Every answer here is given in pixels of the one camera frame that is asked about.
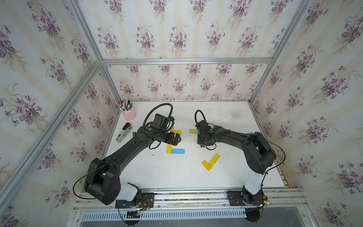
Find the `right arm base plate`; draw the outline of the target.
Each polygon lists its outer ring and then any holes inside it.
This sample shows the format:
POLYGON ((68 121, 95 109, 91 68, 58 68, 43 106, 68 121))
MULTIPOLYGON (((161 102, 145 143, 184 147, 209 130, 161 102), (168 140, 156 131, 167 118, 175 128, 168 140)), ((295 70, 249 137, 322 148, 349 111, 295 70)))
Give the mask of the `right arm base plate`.
POLYGON ((230 206, 257 206, 263 207, 267 204, 268 197, 260 190, 256 195, 248 191, 227 191, 230 206))

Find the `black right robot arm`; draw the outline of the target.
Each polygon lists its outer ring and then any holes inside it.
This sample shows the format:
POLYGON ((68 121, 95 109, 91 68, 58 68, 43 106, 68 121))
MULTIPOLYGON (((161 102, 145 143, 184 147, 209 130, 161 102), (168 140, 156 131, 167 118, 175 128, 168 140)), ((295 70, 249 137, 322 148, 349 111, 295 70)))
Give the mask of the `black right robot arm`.
POLYGON ((224 143, 244 152, 246 163, 250 168, 241 192, 244 203, 250 205, 263 197, 262 186, 266 173, 277 157, 264 136, 260 132, 239 133, 221 126, 211 127, 205 120, 196 123, 196 128, 199 131, 199 145, 213 146, 216 143, 224 143))

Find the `black and white stapler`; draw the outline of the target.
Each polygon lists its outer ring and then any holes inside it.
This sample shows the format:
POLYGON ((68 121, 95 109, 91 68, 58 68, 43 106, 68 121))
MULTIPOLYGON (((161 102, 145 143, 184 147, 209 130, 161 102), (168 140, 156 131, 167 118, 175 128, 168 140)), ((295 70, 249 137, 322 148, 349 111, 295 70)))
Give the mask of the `black and white stapler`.
POLYGON ((126 123, 120 133, 117 135, 116 141, 118 143, 121 143, 125 139, 125 137, 131 132, 132 128, 133 127, 130 123, 126 123))

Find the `light blue wooden block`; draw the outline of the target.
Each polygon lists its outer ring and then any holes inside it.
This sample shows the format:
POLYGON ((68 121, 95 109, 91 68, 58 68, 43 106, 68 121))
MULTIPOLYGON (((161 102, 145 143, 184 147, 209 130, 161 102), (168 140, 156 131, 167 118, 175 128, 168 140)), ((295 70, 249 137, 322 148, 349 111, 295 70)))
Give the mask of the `light blue wooden block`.
POLYGON ((173 148, 171 151, 172 154, 185 154, 185 149, 181 148, 173 148))

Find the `lemon yellow block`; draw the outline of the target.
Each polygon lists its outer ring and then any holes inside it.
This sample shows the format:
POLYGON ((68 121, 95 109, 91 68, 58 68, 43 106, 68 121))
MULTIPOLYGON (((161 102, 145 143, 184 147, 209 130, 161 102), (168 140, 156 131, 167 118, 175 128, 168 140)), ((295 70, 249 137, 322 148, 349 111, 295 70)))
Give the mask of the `lemon yellow block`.
POLYGON ((220 155, 219 154, 215 154, 214 157, 209 161, 209 165, 211 167, 213 167, 217 163, 217 161, 219 160, 219 158, 220 158, 220 155))

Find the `aluminium front rail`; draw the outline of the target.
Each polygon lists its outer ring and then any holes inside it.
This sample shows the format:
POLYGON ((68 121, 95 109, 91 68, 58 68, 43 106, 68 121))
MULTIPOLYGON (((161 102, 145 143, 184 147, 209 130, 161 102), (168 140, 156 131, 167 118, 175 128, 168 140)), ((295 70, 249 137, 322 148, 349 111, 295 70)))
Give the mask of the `aluminium front rail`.
MULTIPOLYGON (((220 209, 231 207, 227 192, 229 189, 213 190, 145 190, 154 193, 151 210, 220 209)), ((264 188, 272 207, 308 206, 300 188, 264 188)), ((72 212, 77 211, 115 211, 115 202, 104 205, 98 200, 81 201, 73 204, 72 212)))

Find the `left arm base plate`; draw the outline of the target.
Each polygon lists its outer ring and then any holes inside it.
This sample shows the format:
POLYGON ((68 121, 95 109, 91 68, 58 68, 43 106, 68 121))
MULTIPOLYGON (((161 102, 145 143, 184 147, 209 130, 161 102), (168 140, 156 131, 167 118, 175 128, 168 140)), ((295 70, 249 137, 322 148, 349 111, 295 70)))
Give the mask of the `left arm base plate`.
POLYGON ((139 193, 134 200, 125 201, 117 200, 115 208, 117 209, 150 209, 153 208, 155 193, 139 193))

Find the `pink metal pen bucket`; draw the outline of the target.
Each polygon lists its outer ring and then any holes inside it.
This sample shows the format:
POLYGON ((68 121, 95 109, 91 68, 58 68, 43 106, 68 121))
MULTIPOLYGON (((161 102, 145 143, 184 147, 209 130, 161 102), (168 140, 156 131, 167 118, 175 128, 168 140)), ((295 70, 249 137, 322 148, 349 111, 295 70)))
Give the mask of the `pink metal pen bucket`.
POLYGON ((122 115, 126 121, 133 121, 136 118, 136 113, 134 110, 125 110, 122 111, 122 115))

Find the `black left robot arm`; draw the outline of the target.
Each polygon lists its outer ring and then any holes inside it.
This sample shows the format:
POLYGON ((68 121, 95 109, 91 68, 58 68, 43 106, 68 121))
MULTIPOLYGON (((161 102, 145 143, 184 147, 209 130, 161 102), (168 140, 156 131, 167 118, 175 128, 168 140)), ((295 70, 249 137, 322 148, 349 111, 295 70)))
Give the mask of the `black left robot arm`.
POLYGON ((84 191, 104 205, 114 201, 126 201, 137 206, 141 200, 141 189, 132 183, 121 184, 120 175, 126 166, 144 149, 157 141, 176 146, 181 141, 178 133, 172 132, 175 119, 156 114, 152 122, 145 123, 132 134, 132 138, 121 148, 104 159, 94 159, 85 176, 84 191))

